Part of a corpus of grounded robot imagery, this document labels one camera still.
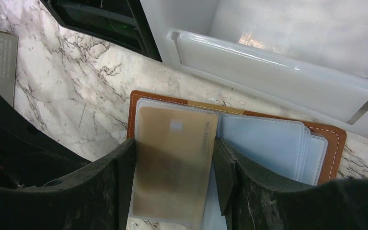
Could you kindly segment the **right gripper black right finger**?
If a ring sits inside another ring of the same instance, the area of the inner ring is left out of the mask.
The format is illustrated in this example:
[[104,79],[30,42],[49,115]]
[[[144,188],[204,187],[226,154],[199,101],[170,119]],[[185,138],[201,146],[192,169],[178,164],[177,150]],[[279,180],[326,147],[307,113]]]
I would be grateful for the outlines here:
[[319,186],[281,176],[216,138],[213,164],[229,230],[368,230],[368,179]]

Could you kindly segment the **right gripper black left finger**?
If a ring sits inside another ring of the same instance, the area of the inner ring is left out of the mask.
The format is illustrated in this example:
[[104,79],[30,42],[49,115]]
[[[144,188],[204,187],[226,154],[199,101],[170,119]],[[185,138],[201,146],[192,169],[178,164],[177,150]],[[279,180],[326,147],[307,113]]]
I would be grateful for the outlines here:
[[129,138],[93,162],[45,151],[0,158],[0,230],[124,230],[136,164]]

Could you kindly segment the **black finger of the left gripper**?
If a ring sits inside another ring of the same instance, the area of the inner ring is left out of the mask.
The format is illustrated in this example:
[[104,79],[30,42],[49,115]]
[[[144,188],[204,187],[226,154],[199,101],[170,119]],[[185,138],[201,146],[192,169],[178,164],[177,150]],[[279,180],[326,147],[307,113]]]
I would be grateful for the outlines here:
[[0,187],[43,186],[89,163],[37,129],[0,95]]

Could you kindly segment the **brown leather card holder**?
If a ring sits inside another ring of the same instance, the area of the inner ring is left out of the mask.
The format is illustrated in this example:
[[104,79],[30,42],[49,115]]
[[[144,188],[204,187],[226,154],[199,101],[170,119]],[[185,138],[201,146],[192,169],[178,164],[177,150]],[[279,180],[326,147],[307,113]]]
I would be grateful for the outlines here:
[[[336,177],[346,132],[322,123],[244,111],[214,104],[132,91],[127,136],[136,139],[138,111],[142,107],[214,113],[218,116],[216,137],[231,144],[242,155],[286,178],[318,185]],[[147,220],[169,222],[159,219]],[[211,161],[203,219],[200,225],[181,224],[192,230],[227,230],[222,215],[214,164]]]

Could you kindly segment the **black and white card tray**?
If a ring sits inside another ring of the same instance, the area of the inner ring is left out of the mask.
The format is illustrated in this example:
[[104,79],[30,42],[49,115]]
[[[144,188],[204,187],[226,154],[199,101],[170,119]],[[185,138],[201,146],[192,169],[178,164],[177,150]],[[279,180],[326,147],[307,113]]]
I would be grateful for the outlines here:
[[368,138],[368,0],[45,0],[63,27]]

